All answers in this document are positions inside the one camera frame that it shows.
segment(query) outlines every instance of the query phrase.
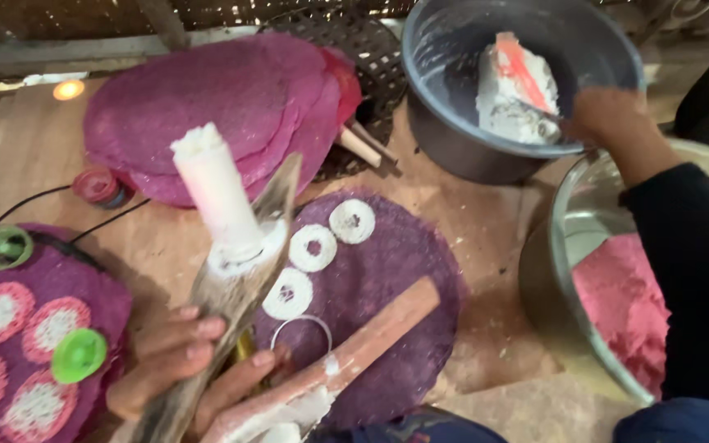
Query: green bottle cap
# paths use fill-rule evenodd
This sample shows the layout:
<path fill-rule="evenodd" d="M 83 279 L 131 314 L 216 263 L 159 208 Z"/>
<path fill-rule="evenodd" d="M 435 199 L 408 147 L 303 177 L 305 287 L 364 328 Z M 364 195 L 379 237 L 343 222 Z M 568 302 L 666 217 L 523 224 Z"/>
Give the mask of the green bottle cap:
<path fill-rule="evenodd" d="M 93 329 L 75 329 L 64 336 L 51 357 L 56 381 L 69 385 L 94 374 L 105 361 L 105 337 Z"/>
<path fill-rule="evenodd" d="M 0 225 L 0 270 L 20 266 L 32 256 L 34 243 L 24 229 Z"/>

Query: person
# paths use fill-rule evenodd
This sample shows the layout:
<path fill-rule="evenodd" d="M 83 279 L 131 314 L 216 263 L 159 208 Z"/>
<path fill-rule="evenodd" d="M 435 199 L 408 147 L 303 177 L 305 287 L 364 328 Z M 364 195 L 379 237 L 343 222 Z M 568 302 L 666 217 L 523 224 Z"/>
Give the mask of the person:
<path fill-rule="evenodd" d="M 624 418 L 613 441 L 709 443 L 709 177 L 672 150 L 645 102 L 635 91 L 588 88 L 576 96 L 573 116 L 563 124 L 569 136 L 603 147 L 614 158 L 628 189 L 624 203 L 671 311 L 663 398 Z M 108 392 L 113 412 L 138 418 L 150 399 L 209 364 L 212 340 L 225 325 L 220 318 L 198 317 L 198 308 L 180 308 L 137 340 L 138 366 Z M 288 349 L 278 347 L 236 364 L 204 394 L 189 433 L 203 435 L 220 411 L 263 377 L 285 372 L 289 362 Z M 431 409 L 390 423 L 313 434 L 310 440 L 505 442 L 477 423 Z"/>

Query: wooden table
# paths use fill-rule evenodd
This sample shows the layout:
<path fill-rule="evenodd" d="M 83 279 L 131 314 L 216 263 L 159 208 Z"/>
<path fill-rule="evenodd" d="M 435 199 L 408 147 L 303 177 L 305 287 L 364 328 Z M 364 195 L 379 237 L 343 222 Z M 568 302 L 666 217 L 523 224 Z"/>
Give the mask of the wooden table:
<path fill-rule="evenodd" d="M 68 102 L 53 99 L 52 85 L 0 96 L 0 215 L 36 192 L 69 184 L 82 170 L 82 116 L 102 82 L 89 80 L 84 94 Z M 382 178 L 369 170 L 311 185 L 301 200 L 342 187 L 370 187 L 436 224 L 448 239 L 471 293 L 453 355 L 428 399 L 559 371 L 522 312 L 517 263 L 530 226 L 545 216 L 572 159 L 541 171 L 525 187 L 477 185 L 444 172 L 416 151 L 404 106 L 396 111 L 395 124 L 390 148 L 400 157 L 403 176 Z M 142 198 L 134 197 L 129 206 Z M 6 221 L 81 232 L 113 214 L 62 191 L 23 206 Z M 185 301 L 210 237 L 195 210 L 152 202 L 84 238 L 80 246 L 129 287 L 134 297 L 129 328 L 138 329 Z"/>

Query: black wire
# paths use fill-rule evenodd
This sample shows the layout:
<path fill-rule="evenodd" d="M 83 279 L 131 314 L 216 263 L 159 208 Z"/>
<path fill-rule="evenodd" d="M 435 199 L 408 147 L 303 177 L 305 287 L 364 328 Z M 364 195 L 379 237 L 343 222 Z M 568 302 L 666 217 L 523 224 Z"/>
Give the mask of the black wire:
<path fill-rule="evenodd" d="M 114 220 L 116 220 L 119 217 L 130 214 L 134 210 L 139 209 L 141 206 L 144 206 L 145 204 L 149 203 L 150 201 L 152 201 L 152 199 L 143 199 L 143 201 L 141 203 L 133 206 L 132 208 L 127 209 L 127 210 L 123 210 L 121 213 L 114 215 L 112 218 L 109 218 L 108 220 L 104 221 L 103 223 L 101 223 L 97 226 L 93 226 L 92 228 L 87 229 L 83 233 L 78 234 L 77 236 L 75 236 L 74 239 L 70 240 L 69 243 L 73 244 L 76 241 L 81 240 L 82 238 L 86 237 L 87 235 L 93 233 L 95 230 L 100 229 L 100 228 L 104 227 L 105 225 L 108 225 L 109 223 L 113 222 Z"/>
<path fill-rule="evenodd" d="M 48 191 L 43 191 L 43 192 L 40 192 L 40 193 L 38 193 L 38 194 L 34 194 L 34 196 L 31 196 L 31 197 L 28 197 L 28 198 L 25 198 L 25 199 L 21 200 L 21 201 L 18 202 L 15 206 L 9 208 L 9 209 L 7 210 L 7 212 L 5 212 L 4 214 L 2 214 L 2 216 L 0 217 L 0 222 L 1 222 L 2 220 L 4 220 L 5 217 L 7 217 L 8 215 L 13 214 L 16 209 L 18 209 L 18 208 L 21 207 L 21 206 L 24 206 L 26 203 L 29 203 L 29 202 L 31 202 L 31 201 L 34 200 L 34 199 L 37 199 L 37 198 L 42 197 L 42 196 L 47 196 L 48 194 L 51 194 L 51 193 L 54 193 L 54 192 L 57 192 L 57 191 L 64 191 L 64 189 L 70 189 L 70 185 L 55 187 L 54 189 L 49 189 Z"/>

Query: metal basin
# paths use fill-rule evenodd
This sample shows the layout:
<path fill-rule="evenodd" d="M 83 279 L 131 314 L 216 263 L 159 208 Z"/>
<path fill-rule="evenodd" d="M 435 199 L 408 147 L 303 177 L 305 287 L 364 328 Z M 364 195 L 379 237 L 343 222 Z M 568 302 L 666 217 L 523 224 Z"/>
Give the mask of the metal basin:
<path fill-rule="evenodd" d="M 671 142 L 685 160 L 709 174 L 709 146 Z M 605 239 L 636 231 L 631 214 L 618 206 L 624 189 L 617 166 L 607 155 L 576 163 L 559 186 L 546 223 L 521 251 L 519 287 L 530 322 L 567 371 L 589 381 L 597 392 L 650 404 L 654 397 L 589 321 L 570 277 L 571 268 Z"/>
<path fill-rule="evenodd" d="M 401 59 L 414 95 L 409 124 L 420 147 L 449 172 L 490 185 L 516 182 L 579 144 L 529 145 L 478 128 L 478 55 L 496 34 L 515 32 L 546 57 L 569 115 L 588 85 L 645 89 L 636 48 L 583 0 L 424 0 L 404 26 Z"/>

